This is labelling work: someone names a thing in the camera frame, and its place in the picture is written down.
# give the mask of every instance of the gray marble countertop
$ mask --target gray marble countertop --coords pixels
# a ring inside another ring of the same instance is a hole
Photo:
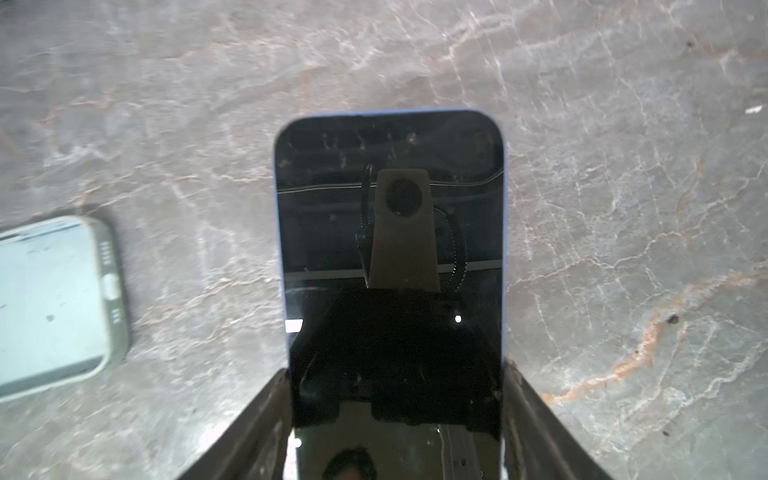
[[[108,221],[134,344],[1,404],[0,478],[181,473],[286,362],[276,132],[428,107],[504,131],[506,351],[587,450],[617,479],[764,477],[766,22],[764,0],[1,3],[0,224]]]

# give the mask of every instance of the black phone screen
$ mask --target black phone screen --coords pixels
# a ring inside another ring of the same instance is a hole
[[[275,172],[299,478],[498,478],[495,123],[303,118],[277,138]]]

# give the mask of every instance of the dark spot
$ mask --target dark spot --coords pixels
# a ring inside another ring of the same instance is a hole
[[[387,187],[385,203],[398,217],[410,217],[422,206],[422,189],[413,180],[398,178]]]

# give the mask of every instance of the smartphone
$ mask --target smartphone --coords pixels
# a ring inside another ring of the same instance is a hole
[[[301,118],[274,161],[299,478],[500,478],[496,123]]]
[[[128,346],[104,223],[65,216],[0,233],[0,402],[96,375]]]

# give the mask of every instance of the white speck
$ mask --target white speck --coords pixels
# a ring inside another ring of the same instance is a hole
[[[301,439],[298,439],[294,434],[293,430],[291,430],[290,436],[288,437],[288,447],[294,447],[295,449],[298,449],[301,446]]]
[[[304,324],[303,319],[286,320],[286,333],[300,332],[302,324]]]

